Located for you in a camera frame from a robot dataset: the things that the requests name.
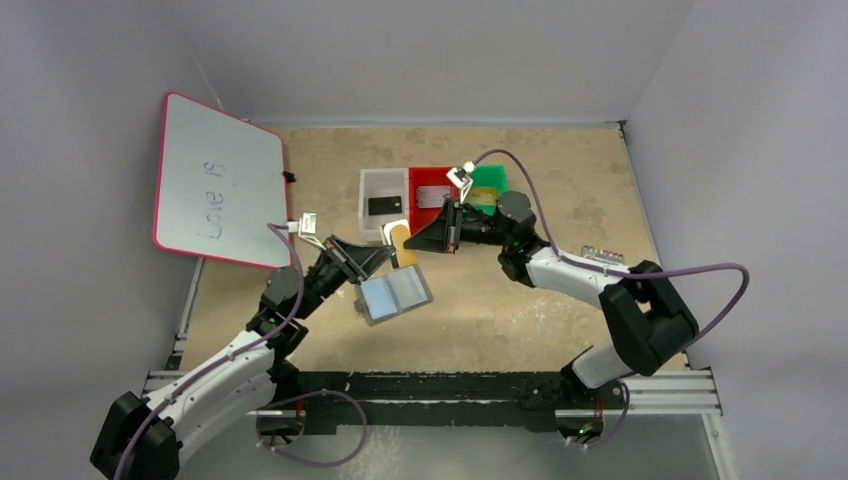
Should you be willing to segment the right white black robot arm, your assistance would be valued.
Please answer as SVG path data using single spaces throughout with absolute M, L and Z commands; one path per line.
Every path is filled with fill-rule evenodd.
M 502 194 L 492 215 L 447 200 L 404 246 L 453 253 L 468 233 L 476 243 L 501 245 L 498 261 L 510 280 L 599 308 L 610 340 L 565 367 L 578 388 L 594 390 L 631 373 L 650 376 L 695 339 L 697 320 L 656 263 L 628 267 L 563 253 L 536 233 L 536 220 L 529 198 L 516 191 Z

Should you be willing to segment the grey leather card holder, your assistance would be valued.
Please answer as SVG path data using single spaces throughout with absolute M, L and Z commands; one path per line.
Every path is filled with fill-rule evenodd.
M 355 306 L 369 326 L 423 307 L 433 295 L 417 264 L 395 269 L 355 285 Z

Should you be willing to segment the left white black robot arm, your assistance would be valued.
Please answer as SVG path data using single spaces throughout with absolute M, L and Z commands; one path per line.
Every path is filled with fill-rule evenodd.
M 90 462 L 108 479 L 173 479 L 202 445 L 249 411 L 301 406 L 310 398 L 288 356 L 305 338 L 302 322 L 344 283 L 359 285 L 392 256 L 391 246 L 326 238 L 316 262 L 297 255 L 272 271 L 256 313 L 215 356 L 169 384 L 117 398 Z

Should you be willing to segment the gold card black stripe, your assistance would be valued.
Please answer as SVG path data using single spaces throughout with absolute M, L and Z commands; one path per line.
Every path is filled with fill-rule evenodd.
M 393 269 L 400 269 L 418 263 L 414 250 L 405 247 L 405 242 L 411 238 L 409 222 L 406 219 L 388 222 L 382 226 L 382 239 L 385 245 L 394 249 L 391 258 Z

